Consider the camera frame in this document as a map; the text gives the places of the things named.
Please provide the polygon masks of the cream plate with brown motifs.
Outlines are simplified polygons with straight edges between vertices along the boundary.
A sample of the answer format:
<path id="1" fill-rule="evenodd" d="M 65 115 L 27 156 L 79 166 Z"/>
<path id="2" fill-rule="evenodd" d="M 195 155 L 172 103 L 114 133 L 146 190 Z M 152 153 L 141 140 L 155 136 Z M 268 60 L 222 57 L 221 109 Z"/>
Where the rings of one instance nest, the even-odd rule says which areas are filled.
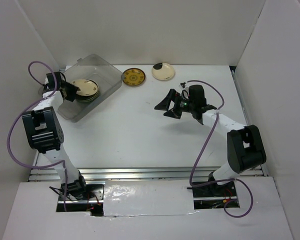
<path id="1" fill-rule="evenodd" d="M 99 92 L 98 84 L 89 79 L 76 79 L 71 84 L 78 88 L 76 94 L 79 96 L 89 97 Z"/>

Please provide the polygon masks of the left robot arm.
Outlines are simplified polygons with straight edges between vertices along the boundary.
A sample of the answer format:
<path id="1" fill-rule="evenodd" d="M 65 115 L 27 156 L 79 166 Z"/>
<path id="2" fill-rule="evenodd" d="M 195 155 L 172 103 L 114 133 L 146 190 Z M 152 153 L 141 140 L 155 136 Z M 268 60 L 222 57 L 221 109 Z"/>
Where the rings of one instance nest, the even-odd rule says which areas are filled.
<path id="1" fill-rule="evenodd" d="M 44 85 L 43 100 L 32 110 L 22 114 L 28 143 L 32 149 L 43 154 L 60 177 L 59 193 L 68 198 L 83 200 L 89 187 L 80 171 L 72 164 L 63 146 L 65 136 L 56 111 L 65 102 L 76 99 L 78 87 L 66 81 L 61 72 L 48 73 Z"/>

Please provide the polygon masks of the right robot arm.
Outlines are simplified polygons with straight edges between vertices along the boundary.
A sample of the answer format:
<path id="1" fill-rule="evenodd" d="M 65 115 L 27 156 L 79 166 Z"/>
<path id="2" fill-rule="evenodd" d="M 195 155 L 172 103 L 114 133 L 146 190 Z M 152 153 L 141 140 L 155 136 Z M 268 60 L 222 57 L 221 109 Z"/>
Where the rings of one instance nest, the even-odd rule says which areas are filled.
<path id="1" fill-rule="evenodd" d="M 190 176 L 193 177 L 199 160 L 214 132 L 225 137 L 227 160 L 217 170 L 211 172 L 207 183 L 194 183 L 193 188 L 207 189 L 213 196 L 219 196 L 225 190 L 225 184 L 235 181 L 246 170 L 263 165 L 267 161 L 266 151 L 256 125 L 244 125 L 220 113 L 221 108 L 207 103 L 202 85 L 191 85 L 181 93 L 170 89 L 166 97 L 158 103 L 155 110 L 164 111 L 165 117 L 180 119 L 183 113 L 189 113 L 201 125 L 210 127 L 210 132 L 194 162 Z"/>

